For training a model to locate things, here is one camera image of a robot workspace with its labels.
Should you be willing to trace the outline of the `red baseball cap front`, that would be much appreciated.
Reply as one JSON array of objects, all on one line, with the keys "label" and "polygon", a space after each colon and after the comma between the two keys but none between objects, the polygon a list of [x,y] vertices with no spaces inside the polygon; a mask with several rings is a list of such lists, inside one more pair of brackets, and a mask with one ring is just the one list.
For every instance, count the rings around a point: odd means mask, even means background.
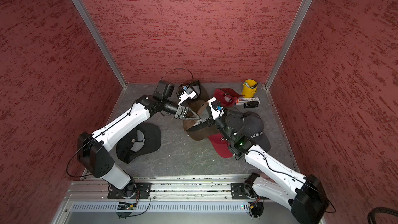
[{"label": "red baseball cap front", "polygon": [[211,135],[208,137],[216,153],[222,158],[231,158],[233,154],[228,149],[228,141],[221,135],[221,133]]}]

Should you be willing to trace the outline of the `black baseball cap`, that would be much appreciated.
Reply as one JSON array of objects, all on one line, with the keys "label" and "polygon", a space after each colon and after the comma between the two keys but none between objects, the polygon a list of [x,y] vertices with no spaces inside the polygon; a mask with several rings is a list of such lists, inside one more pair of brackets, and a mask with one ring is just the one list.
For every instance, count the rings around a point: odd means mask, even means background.
[{"label": "black baseball cap", "polygon": [[129,164],[139,156],[157,151],[161,147],[161,141],[161,130],[158,126],[142,123],[118,142],[117,157]]}]

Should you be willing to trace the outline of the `dark grey baseball cap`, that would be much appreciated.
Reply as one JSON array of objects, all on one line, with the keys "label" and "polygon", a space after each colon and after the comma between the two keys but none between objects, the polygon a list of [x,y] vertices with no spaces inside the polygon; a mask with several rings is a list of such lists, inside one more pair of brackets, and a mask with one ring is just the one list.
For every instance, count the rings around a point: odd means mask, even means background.
[{"label": "dark grey baseball cap", "polygon": [[255,112],[243,114],[243,134],[258,144],[264,151],[269,152],[271,144],[264,134],[264,123],[261,117]]}]

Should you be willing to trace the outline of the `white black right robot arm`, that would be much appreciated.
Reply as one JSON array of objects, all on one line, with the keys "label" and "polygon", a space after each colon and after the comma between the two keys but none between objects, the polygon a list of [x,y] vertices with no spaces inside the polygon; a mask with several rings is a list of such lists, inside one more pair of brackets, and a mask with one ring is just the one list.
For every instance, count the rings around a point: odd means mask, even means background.
[{"label": "white black right robot arm", "polygon": [[296,172],[268,154],[271,144],[263,133],[264,122],[255,112],[205,109],[195,126],[208,124],[220,156],[244,159],[268,176],[252,173],[244,182],[245,195],[255,201],[270,199],[291,211],[301,224],[317,224],[330,206],[321,181]]}]

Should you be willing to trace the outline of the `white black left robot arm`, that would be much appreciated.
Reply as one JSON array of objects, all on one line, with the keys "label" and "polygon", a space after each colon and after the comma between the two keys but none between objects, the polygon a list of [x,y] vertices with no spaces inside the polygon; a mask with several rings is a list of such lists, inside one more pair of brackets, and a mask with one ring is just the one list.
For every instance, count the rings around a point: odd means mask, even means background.
[{"label": "white black left robot arm", "polygon": [[152,95],[143,95],[132,106],[105,127],[89,134],[82,133],[78,137],[76,152],[78,162],[94,177],[107,181],[110,185],[122,191],[133,191],[134,180],[125,173],[109,154],[129,132],[145,122],[158,112],[167,112],[176,119],[187,119],[187,112],[192,111],[185,105],[186,100],[199,96],[199,87],[183,86],[178,97],[179,102],[169,98],[174,91],[174,85],[159,81]]}]

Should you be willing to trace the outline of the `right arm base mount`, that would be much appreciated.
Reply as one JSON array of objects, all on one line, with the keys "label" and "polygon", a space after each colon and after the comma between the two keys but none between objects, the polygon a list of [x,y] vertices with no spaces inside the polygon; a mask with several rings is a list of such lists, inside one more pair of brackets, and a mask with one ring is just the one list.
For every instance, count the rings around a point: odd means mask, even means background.
[{"label": "right arm base mount", "polygon": [[268,200],[266,197],[260,197],[255,193],[253,188],[245,183],[231,183],[231,195],[234,200]]}]

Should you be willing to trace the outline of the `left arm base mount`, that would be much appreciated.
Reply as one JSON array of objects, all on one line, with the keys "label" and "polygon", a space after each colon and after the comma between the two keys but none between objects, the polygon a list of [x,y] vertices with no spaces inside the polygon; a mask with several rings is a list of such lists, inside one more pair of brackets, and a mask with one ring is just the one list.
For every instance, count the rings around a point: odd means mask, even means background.
[{"label": "left arm base mount", "polygon": [[129,183],[123,189],[108,185],[108,199],[149,199],[152,183]]}]

